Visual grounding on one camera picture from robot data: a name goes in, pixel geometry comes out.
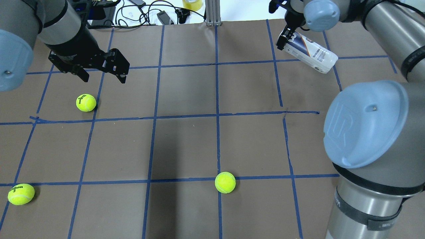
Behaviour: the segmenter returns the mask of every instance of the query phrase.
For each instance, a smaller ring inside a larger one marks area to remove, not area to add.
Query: metal post
[[[205,0],[207,26],[221,26],[220,0]]]

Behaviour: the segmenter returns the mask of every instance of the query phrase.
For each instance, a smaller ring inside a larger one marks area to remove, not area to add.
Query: light blue plastic cap
[[[381,157],[407,119],[409,101],[401,84],[358,83],[340,92],[325,119],[326,153],[343,168],[360,168]]]
[[[26,41],[0,29],[0,91],[10,91],[22,84],[33,57]]]
[[[313,0],[304,7],[304,17],[311,30],[329,30],[338,23],[340,9],[331,0]]]

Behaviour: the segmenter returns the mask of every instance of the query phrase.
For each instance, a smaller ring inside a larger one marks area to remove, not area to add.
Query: tennis ball
[[[76,101],[77,108],[83,112],[89,112],[96,107],[96,99],[91,94],[82,94]]]
[[[26,183],[14,186],[7,195],[7,199],[13,205],[23,205],[34,197],[34,188]]]
[[[220,193],[230,193],[235,189],[236,180],[233,174],[229,172],[222,172],[215,177],[215,188]]]

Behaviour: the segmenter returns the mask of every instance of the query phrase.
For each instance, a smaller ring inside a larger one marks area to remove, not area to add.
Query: gray robotic arm
[[[425,19],[393,0],[272,0],[286,8],[281,49],[297,27],[359,20],[409,83],[354,84],[338,94],[324,145],[341,177],[326,239],[386,239],[405,199],[425,183]]]
[[[37,36],[61,72],[87,82],[84,68],[96,68],[125,83],[128,61],[118,49],[102,51],[67,0],[0,0],[0,16],[0,91],[22,83]]]

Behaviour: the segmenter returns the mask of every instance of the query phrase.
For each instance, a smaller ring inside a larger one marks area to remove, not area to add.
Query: yellow tape roll
[[[183,7],[192,11],[197,11],[202,7],[202,0],[183,0]]]

